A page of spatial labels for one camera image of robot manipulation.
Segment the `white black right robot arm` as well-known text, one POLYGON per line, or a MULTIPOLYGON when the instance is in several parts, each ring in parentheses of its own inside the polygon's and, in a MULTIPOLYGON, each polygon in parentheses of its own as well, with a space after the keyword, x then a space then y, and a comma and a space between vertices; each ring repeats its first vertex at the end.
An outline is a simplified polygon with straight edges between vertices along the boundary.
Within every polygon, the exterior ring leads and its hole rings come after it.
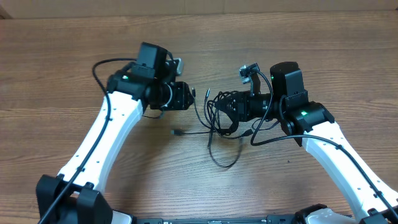
POLYGON ((254 118, 262 123, 277 120, 284 136, 252 140, 251 145, 294 139, 326 170, 353 212, 353 217, 347 217, 324 204, 316 204, 283 218, 284 223, 397 223, 397 191, 362 160, 334 116, 321 103, 308 99, 297 62, 281 62, 271 67, 271 77, 266 80, 268 94, 259 91, 259 79, 264 74, 257 64, 242 66, 239 75, 243 83, 250 83, 250 90, 220 93, 212 103, 216 110, 208 113, 211 124, 219 123, 219 112, 232 121, 228 134, 235 132, 239 123, 254 118))

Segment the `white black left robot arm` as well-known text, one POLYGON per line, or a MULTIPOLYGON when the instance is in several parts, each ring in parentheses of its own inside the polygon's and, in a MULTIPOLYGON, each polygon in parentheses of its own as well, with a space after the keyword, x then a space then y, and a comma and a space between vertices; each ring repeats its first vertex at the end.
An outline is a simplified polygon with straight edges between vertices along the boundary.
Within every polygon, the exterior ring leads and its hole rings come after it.
POLYGON ((100 111, 80 147, 55 177, 43 175, 36 186, 40 223, 137 223, 111 208, 104 197, 114 162, 147 108, 161 112, 187 110, 193 95, 178 82, 183 61, 167 49, 143 42, 137 58, 125 58, 122 69, 101 84, 100 111))

